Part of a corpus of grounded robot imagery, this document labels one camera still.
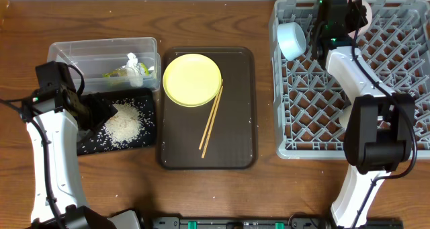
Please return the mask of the pink white bowl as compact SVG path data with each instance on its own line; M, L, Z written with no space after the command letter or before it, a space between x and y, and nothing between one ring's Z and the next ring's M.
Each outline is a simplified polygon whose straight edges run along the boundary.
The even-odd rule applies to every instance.
M357 30L358 30L358 33L357 33L357 35L359 36L360 34L363 34L364 32L366 32L367 30L368 30L368 28L370 27L370 24L371 24L371 22L372 22L372 17L373 17L373 13L372 13L372 8L370 7L370 4L367 2L367 1L362 1L362 3L367 7L367 15L368 15L368 24L366 25L366 26L364 26L364 27L362 27L362 28L357 28ZM345 18L345 23L346 23L346 27L347 27L347 15L346 15L346 18ZM351 37L351 38L354 38L354 35L355 35L355 33L356 33L356 31L355 32L351 32L351 33L349 33L348 32L348 35Z

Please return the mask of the yellow snack wrapper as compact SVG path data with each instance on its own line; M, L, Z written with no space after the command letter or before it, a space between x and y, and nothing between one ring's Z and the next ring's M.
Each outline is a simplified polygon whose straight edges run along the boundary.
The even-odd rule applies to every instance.
M148 75L150 75L150 74L153 72L153 70L154 70L154 67L153 67L153 66L151 66L150 68L148 68L145 64L143 64L143 63L141 63L141 62L139 62L139 64L140 64L140 65L141 65L141 67L142 67L142 75L143 75L143 76L148 76ZM127 73L126 73L126 65L124 65L124 66L122 66L122 67L120 67L120 68L117 68L117 69L113 70L113 71L112 71L112 72L110 72L110 73L102 74L102 77L103 77L103 78L111 78L111 77L127 77Z

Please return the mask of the white tissue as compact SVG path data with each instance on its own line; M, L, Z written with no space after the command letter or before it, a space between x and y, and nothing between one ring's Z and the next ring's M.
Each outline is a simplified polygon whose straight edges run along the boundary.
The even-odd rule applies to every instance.
M127 54L126 73L132 87L143 86L142 67L134 53Z

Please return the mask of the light blue bowl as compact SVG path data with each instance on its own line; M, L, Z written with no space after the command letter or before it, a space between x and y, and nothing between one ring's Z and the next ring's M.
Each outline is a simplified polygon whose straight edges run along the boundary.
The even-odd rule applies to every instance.
M279 48L287 61L293 61L306 51L306 38L296 22L280 24L277 27Z

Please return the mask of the yellow plate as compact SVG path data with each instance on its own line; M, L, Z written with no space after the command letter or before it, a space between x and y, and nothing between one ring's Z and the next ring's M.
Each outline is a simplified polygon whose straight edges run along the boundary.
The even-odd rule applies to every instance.
M221 84L218 65L202 54L184 54L174 58L163 74L165 94L184 107L197 107L211 101Z

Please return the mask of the wooden chopstick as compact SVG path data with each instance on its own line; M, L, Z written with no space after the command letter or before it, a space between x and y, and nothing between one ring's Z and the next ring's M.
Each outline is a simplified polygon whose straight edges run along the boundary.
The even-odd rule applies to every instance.
M206 139L206 137L207 137L207 135L208 135L208 129L209 129L209 126L210 126L210 124L212 123L212 118L213 118L213 116L214 116L214 111L215 111L215 108L216 108L216 106L217 106L217 104L218 104L218 98L221 96L221 93L222 93L222 88L223 88L223 81L224 80L222 80L221 81L221 88L220 88L220 90L218 91L218 93L217 93L217 95L215 96L215 98L214 98L214 102L213 102L213 104L212 104L212 108L211 108L211 111L210 111L210 115L209 115L209 117L208 117L208 121L207 121L207 123L206 123L206 127L205 127L205 129L204 129L204 133L203 133L203 136L202 136L202 139L201 139L201 142L200 142L200 145L199 145L199 150L201 150L203 147L204 147L204 141L205 141L205 139Z
M216 108L215 108L215 111L214 111L214 116L213 116L213 118L212 118L212 123L211 123L211 124L210 124L210 126L209 126L209 129L208 129L208 135L207 135L207 137L206 137L206 139L205 139L205 141L204 141L204 147L202 148L202 155L201 155L201 158L205 158L205 156L206 156L206 151L207 151L207 149L208 149L208 145L209 145L210 137L211 137L211 135L212 135L212 129L213 129L213 127L214 127L214 122L215 122L215 119L216 119L216 115L217 115L217 111L218 111L218 107L219 107L219 103L220 103L220 99L221 99L221 97L222 97L222 93L221 93L221 96L218 98L218 104L217 104L217 106L216 106Z

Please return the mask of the white cup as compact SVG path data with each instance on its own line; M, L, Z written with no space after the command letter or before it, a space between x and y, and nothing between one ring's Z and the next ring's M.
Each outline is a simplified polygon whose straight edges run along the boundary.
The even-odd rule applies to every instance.
M339 123L343 128L347 128L352 107L352 105L348 105L346 108L343 109L342 114L339 116Z

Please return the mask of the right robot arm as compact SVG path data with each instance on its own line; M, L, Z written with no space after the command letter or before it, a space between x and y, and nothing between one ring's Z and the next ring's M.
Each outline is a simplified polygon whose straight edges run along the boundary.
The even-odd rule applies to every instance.
M383 182L408 175L417 160L415 100L386 86L356 46L370 19L362 0L318 0L312 57L351 102L339 120L347 174L319 228L367 228L368 210Z

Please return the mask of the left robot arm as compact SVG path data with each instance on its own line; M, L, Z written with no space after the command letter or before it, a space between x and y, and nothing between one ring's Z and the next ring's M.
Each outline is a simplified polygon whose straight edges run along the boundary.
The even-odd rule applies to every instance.
M113 226L87 203L79 164L77 138L81 128L100 127L116 112L99 93L79 97L67 88L37 89L21 103L30 135L36 192L30 221L32 228L84 228Z

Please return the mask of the black waste tray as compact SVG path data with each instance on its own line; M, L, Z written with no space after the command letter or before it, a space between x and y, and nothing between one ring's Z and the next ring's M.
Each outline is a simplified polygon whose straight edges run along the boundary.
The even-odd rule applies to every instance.
M78 141L79 156L154 144L157 138L156 106L150 89L113 91L102 96L111 101L118 112L101 128Z

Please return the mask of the grey dishwasher rack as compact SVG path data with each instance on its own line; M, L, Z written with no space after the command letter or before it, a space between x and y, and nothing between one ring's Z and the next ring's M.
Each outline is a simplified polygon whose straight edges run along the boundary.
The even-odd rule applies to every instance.
M371 0L370 28L357 43L364 60L397 92L415 98L418 157L429 158L429 4L424 0ZM342 159L339 118L348 99L307 50L286 60L277 27L295 22L305 34L318 13L315 1L279 0L269 21L273 69L275 150L282 159Z

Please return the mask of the clear plastic bin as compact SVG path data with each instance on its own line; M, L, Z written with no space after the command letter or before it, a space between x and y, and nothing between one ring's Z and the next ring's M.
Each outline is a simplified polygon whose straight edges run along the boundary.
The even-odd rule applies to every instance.
M150 75L142 76L143 86L132 87L128 77L102 77L102 74L126 65L127 54L131 52L136 55L138 62L148 68L154 67ZM85 81L84 94L137 88L156 91L160 88L161 58L157 41L152 37L56 42L49 48L47 61L64 62L79 69L79 75L71 71L71 76L76 87L81 80Z

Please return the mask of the dark brown tray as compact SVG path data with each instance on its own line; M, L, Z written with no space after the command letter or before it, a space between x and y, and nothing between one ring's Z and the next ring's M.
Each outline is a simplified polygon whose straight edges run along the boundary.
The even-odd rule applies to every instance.
M157 160L171 170L246 169L257 154L255 62L243 47L175 47L163 64L184 54L203 54L220 68L223 92L205 158L199 145L212 103L184 107L161 95Z

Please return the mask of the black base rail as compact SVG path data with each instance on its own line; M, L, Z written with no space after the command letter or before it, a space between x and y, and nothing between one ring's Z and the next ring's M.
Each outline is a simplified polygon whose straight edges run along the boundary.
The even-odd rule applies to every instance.
M116 228L152 229L318 229L332 228L326 220L309 216L291 216L287 220L262 220L257 218L178 218L158 217L146 221L138 210L125 210L110 218Z

